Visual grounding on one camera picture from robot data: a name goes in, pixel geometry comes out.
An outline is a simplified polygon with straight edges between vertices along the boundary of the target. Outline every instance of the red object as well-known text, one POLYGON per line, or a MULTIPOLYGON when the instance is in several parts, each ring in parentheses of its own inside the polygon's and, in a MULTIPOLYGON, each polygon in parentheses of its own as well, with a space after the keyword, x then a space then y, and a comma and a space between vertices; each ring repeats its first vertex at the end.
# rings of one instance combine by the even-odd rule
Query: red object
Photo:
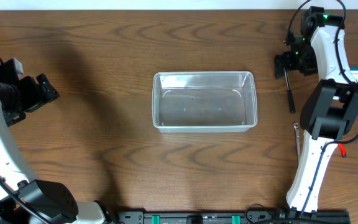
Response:
POLYGON ((339 149, 341 150, 342 158, 346 158, 346 149, 343 144, 338 144, 339 149))

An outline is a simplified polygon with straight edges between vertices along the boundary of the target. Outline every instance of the screwdriver handle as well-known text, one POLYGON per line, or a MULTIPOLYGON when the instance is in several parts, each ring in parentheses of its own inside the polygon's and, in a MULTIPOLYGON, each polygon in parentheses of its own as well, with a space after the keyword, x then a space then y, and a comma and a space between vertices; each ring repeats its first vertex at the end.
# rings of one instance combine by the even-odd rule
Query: screwdriver handle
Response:
POLYGON ((290 112, 295 113, 295 104, 293 102, 292 91, 288 90, 288 104, 290 105, 290 112))

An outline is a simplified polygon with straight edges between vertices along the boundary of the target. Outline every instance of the wooden table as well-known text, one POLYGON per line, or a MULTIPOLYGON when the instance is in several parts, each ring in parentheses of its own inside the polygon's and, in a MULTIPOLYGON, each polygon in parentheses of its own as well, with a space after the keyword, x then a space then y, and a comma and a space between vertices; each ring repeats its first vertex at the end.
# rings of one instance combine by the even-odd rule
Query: wooden table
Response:
MULTIPOLYGON (((77 200, 153 210, 285 206, 296 172, 293 122, 318 76, 290 73, 298 112, 288 112, 273 57, 294 11, 0 12, 0 56, 26 75, 47 74, 61 97, 11 127, 41 179, 77 200), (246 133, 160 134, 152 124, 157 72, 251 71, 258 125, 246 133)), ((298 33, 299 18, 293 25, 298 33)), ((346 50, 358 66, 358 11, 346 50)), ((347 138, 358 131, 358 120, 347 138)), ((358 141, 334 153, 320 209, 348 209, 358 223, 358 141)))

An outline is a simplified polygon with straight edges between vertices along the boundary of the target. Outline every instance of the white backdrop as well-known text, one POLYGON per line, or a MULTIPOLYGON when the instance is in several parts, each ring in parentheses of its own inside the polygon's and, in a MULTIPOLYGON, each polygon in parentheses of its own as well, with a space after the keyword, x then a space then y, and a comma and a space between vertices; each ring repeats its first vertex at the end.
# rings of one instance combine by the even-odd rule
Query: white backdrop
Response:
MULTIPOLYGON (((305 0, 0 0, 0 10, 73 9, 296 9, 305 0)), ((342 0, 348 9, 358 9, 358 0, 342 0)), ((336 0, 312 0, 309 5, 340 9, 336 0)))

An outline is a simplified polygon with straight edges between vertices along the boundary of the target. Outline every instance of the gray container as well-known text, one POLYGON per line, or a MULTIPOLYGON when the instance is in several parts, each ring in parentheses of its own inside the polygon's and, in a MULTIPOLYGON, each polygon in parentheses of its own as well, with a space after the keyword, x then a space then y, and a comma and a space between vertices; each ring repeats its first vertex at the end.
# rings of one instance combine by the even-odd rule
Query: gray container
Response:
POLYGON ((250 72, 157 73, 152 109, 161 133, 245 132, 258 121, 250 72))

